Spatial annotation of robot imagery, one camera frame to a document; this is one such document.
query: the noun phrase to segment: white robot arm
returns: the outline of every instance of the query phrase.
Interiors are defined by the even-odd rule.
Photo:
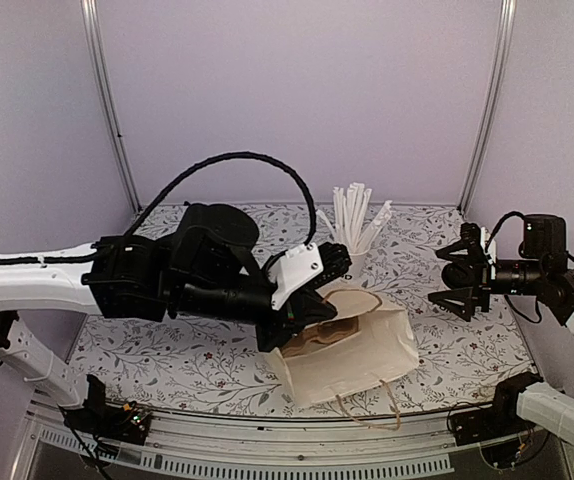
[[[193,313],[255,325],[260,351],[285,344],[312,323],[336,315],[315,289],[346,273],[342,245],[296,246],[261,269],[251,249],[258,227],[228,205],[191,205],[176,233],[158,240],[104,237],[67,250],[0,255],[0,360],[48,393],[69,426],[142,443],[143,415],[134,428],[105,403],[104,385],[73,370],[43,345],[17,311],[57,309],[162,321]]]
[[[493,237],[514,216],[524,222],[522,259],[499,260]],[[491,294],[535,295],[574,335],[574,269],[567,266],[574,257],[566,250],[562,218],[510,212],[491,234],[466,223],[460,240],[437,251],[437,256],[451,262],[442,275],[450,290],[429,295],[442,308],[469,321],[477,308],[489,311]],[[450,428],[457,441],[471,443],[521,429],[521,419],[574,445],[574,399],[529,372],[501,382],[488,409],[451,417]]]

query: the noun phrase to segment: cup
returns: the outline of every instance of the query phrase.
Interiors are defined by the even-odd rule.
[[[350,253],[349,258],[351,259],[351,266],[347,273],[343,276],[343,280],[346,282],[357,282],[360,278],[360,273],[363,271],[365,266],[365,260],[367,259],[367,254],[369,252],[365,251],[363,253]]]

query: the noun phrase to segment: white straw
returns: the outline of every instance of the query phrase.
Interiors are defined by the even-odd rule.
[[[332,227],[329,218],[327,218],[327,215],[325,215],[325,212],[323,212],[322,210],[316,210],[316,216],[320,218],[323,222],[325,222],[325,225],[327,225],[327,228],[329,229],[329,232],[331,233],[334,242],[338,243],[338,235],[336,235],[336,231],[334,230],[334,227]]]

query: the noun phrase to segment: patterned table surface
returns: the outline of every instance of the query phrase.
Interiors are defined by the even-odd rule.
[[[301,242],[308,219],[298,205],[241,207],[258,223],[259,261]],[[156,238],[174,231],[183,207],[159,207],[140,234]],[[369,216],[376,213],[370,208]],[[428,302],[444,289],[442,261],[434,251],[458,238],[462,217],[451,207],[396,207],[367,258],[360,283],[407,307],[420,366],[393,382],[402,413],[481,403],[502,379],[533,368],[516,322],[502,299],[470,323]],[[327,241],[320,225],[315,240]],[[135,399],[154,407],[263,417],[342,416],[335,403],[296,407],[255,350],[253,328],[196,317],[163,323],[90,317],[71,364],[107,384],[112,399]],[[388,414],[383,388],[353,395],[353,415]]]

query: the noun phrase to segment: black bracket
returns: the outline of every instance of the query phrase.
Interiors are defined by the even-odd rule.
[[[529,385],[542,381],[542,377],[532,372],[514,375],[496,386],[491,407],[450,415],[448,426],[456,438],[456,445],[483,442],[533,426],[516,415],[516,405],[518,395]]]
[[[144,445],[151,415],[149,412],[132,414],[131,407],[113,407],[105,401],[105,384],[93,375],[87,375],[89,390],[83,408],[63,409],[65,426],[95,437],[109,438],[134,445]]]

